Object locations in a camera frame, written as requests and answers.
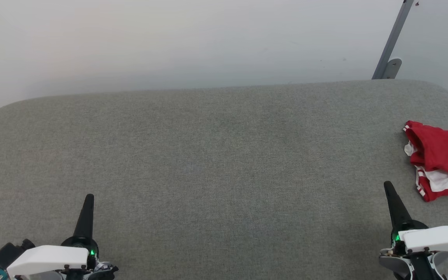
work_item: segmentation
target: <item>white wall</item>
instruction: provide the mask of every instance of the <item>white wall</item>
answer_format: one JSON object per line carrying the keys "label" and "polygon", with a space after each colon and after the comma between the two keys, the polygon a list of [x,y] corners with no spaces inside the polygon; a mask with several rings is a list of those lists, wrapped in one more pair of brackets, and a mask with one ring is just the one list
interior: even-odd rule
{"label": "white wall", "polygon": [[420,0],[411,7],[395,57],[402,59],[397,79],[429,81],[448,90],[448,0]]}
{"label": "white wall", "polygon": [[370,79],[402,0],[0,0],[0,107]]}

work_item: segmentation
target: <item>metal bracket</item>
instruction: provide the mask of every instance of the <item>metal bracket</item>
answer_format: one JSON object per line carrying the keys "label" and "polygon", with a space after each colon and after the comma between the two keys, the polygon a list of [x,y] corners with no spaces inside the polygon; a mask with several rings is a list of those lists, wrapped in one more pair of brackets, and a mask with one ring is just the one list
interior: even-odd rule
{"label": "metal bracket", "polygon": [[402,65],[402,59],[394,58],[390,60],[385,67],[382,79],[394,79],[397,76],[397,72]]}
{"label": "metal bracket", "polygon": [[377,79],[386,79],[384,75],[385,68],[387,65],[387,61],[390,59],[393,51],[393,47],[395,47],[395,44],[397,43],[397,38],[399,37],[400,31],[402,30],[402,27],[404,26],[404,23],[406,21],[407,15],[409,14],[409,11],[411,10],[411,7],[413,6],[414,0],[404,0],[402,3],[402,7],[400,7],[400,11],[397,15],[397,18],[395,19],[395,23],[393,24],[392,31],[390,32],[390,36],[388,37],[388,40],[386,41],[385,48],[383,49],[383,53],[381,53],[380,60],[378,62],[378,65],[376,66],[376,69],[373,74],[373,80]]}

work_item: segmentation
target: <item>red cloth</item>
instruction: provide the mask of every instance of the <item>red cloth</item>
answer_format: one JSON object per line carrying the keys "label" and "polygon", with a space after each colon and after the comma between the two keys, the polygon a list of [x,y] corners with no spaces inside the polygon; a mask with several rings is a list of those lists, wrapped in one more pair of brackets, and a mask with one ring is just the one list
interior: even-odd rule
{"label": "red cloth", "polygon": [[418,149],[412,154],[411,163],[426,171],[448,172],[448,131],[413,121],[408,121],[407,126],[407,138]]}
{"label": "red cloth", "polygon": [[426,202],[433,201],[441,196],[448,195],[448,189],[443,191],[432,191],[430,187],[430,180],[425,176],[419,176],[418,178],[418,192],[422,195]]}

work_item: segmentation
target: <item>gray metal frame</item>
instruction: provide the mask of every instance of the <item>gray metal frame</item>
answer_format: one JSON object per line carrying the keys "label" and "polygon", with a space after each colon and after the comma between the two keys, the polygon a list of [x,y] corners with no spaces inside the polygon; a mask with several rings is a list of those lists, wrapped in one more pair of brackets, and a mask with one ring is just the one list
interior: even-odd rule
{"label": "gray metal frame", "polygon": [[383,75],[385,73],[388,60],[392,55],[393,47],[395,47],[395,43],[397,43],[397,38],[399,37],[400,31],[404,26],[407,15],[409,14],[413,3],[414,0],[404,0],[404,2],[402,3],[402,7],[400,7],[397,19],[395,20],[390,36],[386,41],[385,48],[383,49],[383,53],[381,54],[378,65],[376,66],[376,70],[374,71],[372,80],[385,79]]}

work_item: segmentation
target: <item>gray upholstered cushion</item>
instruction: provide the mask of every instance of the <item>gray upholstered cushion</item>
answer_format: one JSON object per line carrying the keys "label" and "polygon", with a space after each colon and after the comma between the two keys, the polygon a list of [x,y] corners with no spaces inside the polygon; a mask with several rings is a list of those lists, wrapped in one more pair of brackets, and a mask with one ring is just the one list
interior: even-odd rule
{"label": "gray upholstered cushion", "polygon": [[416,81],[86,94],[0,109],[0,247],[57,245],[96,195],[119,279],[393,279],[378,265],[391,180],[425,203],[409,119],[448,129],[448,92]]}

